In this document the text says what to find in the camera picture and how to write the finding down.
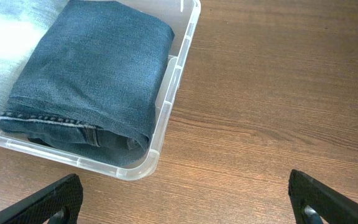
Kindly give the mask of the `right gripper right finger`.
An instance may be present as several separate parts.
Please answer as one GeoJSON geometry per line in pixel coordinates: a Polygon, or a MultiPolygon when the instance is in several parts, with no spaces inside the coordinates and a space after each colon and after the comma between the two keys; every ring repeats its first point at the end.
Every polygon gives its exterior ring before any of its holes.
{"type": "Polygon", "coordinates": [[[358,203],[293,169],[288,195],[297,223],[358,223],[358,203]]]}

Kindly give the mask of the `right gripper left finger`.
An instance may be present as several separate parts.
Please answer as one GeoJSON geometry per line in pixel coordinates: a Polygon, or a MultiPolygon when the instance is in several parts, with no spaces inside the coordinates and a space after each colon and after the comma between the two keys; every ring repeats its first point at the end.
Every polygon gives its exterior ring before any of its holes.
{"type": "Polygon", "coordinates": [[[83,203],[83,186],[69,174],[0,211],[0,224],[76,224],[83,203]]]}

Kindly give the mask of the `dark blue jeans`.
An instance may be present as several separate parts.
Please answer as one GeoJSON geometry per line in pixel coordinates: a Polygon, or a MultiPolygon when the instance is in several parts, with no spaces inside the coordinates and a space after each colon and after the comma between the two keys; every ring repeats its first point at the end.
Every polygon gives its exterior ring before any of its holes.
{"type": "Polygon", "coordinates": [[[117,1],[70,1],[36,46],[0,128],[125,166],[147,151],[174,39],[160,19],[117,1]]]}

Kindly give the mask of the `light blue jeans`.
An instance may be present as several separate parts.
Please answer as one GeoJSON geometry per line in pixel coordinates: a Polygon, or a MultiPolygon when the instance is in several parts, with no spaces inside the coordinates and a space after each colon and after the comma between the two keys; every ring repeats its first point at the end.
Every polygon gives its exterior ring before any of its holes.
{"type": "Polygon", "coordinates": [[[0,0],[0,114],[39,40],[67,0],[0,0]]]}

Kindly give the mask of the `clear plastic storage container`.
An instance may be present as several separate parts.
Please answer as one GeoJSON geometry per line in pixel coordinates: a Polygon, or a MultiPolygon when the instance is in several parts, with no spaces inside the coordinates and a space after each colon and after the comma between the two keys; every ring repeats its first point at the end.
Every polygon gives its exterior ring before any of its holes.
{"type": "Polygon", "coordinates": [[[35,144],[18,135],[0,131],[0,147],[42,157],[69,166],[107,175],[121,180],[139,180],[152,174],[158,164],[177,90],[179,89],[186,58],[201,13],[200,0],[130,1],[118,0],[134,9],[158,17],[174,31],[175,38],[168,57],[168,65],[155,101],[156,127],[150,146],[144,156],[126,166],[112,166],[87,157],[35,144]]]}

